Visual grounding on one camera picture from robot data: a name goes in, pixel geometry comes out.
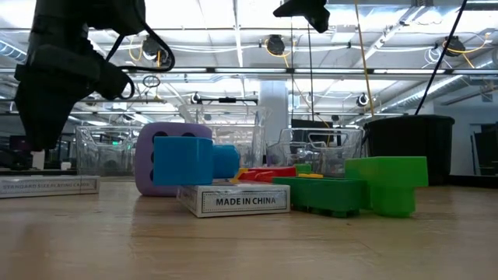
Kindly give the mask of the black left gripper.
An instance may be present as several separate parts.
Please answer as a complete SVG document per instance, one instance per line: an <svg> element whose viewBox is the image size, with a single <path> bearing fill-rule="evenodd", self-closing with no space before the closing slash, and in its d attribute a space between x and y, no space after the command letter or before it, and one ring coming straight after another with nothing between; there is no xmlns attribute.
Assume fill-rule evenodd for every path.
<svg viewBox="0 0 498 280"><path fill-rule="evenodd" d="M16 67L15 103L33 151L53 149L75 103L98 93L131 98L130 78L93 49L86 33L62 38L31 33L26 62Z"/></svg>

